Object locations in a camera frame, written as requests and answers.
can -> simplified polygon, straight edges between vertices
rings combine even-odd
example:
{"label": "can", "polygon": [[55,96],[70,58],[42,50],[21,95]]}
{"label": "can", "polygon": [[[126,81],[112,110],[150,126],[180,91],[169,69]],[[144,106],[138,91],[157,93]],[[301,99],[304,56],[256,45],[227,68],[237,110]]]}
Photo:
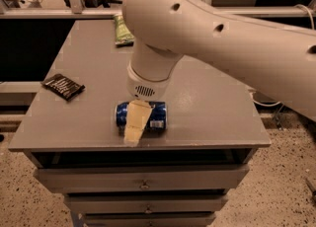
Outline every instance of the can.
{"label": "can", "polygon": [[[145,130],[165,130],[167,128],[167,107],[165,102],[148,102],[152,107],[150,118],[147,121]],[[121,103],[116,108],[117,127],[124,129],[129,102]]]}

speckled floor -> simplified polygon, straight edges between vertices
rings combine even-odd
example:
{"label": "speckled floor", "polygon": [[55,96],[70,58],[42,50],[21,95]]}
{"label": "speckled floor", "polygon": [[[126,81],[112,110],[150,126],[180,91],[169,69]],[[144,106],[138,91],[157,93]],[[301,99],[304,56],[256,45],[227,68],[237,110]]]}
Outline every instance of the speckled floor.
{"label": "speckled floor", "polygon": [[[271,137],[250,161],[250,172],[232,189],[211,227],[316,226],[316,204],[305,183],[316,178],[314,124],[287,111],[284,130],[262,115]],[[10,153],[14,135],[0,143],[0,226],[70,227],[69,210],[59,194],[51,194],[33,178],[35,167],[22,153]]]}

drawer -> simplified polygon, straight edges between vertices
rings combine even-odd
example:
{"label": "drawer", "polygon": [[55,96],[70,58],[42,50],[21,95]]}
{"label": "drawer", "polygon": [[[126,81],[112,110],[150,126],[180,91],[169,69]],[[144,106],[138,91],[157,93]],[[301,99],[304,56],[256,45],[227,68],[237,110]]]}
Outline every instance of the drawer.
{"label": "drawer", "polygon": [[89,227],[205,227],[215,219],[214,213],[174,213],[151,215],[83,215]]}
{"label": "drawer", "polygon": [[99,169],[39,169],[35,177],[51,192],[173,189],[235,189],[248,166],[155,166]]}
{"label": "drawer", "polygon": [[226,195],[115,194],[108,196],[68,196],[64,203],[72,212],[82,214],[219,211],[227,202]]}
{"label": "drawer", "polygon": [[164,149],[131,147],[129,150],[84,152],[33,152],[43,168],[108,168],[187,165],[232,165],[243,163],[245,149]]}

gray table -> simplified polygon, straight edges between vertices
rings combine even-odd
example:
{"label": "gray table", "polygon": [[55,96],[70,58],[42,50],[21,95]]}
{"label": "gray table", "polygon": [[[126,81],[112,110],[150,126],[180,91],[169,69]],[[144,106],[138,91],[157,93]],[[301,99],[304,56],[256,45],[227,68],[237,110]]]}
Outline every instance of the gray table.
{"label": "gray table", "polygon": [[[9,149],[24,152],[39,181],[63,193],[87,223],[126,226],[128,213],[128,226],[209,224],[252,155],[270,145],[247,88],[185,57],[160,100],[168,108],[167,130],[145,133],[137,147],[126,147],[115,108],[132,100],[125,87],[131,53],[132,47],[115,46],[113,21],[77,21],[47,77],[62,73],[86,90],[66,103],[40,89]],[[180,203],[174,212],[179,201],[201,207]]]}

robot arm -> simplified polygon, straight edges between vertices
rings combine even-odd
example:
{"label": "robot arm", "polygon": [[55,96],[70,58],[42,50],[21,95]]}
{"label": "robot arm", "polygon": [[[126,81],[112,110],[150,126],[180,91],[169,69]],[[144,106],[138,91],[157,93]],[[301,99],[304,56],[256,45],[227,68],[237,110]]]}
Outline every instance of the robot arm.
{"label": "robot arm", "polygon": [[159,99],[183,55],[199,59],[316,120],[316,33],[228,15],[209,0],[124,0],[135,35],[128,89]]}

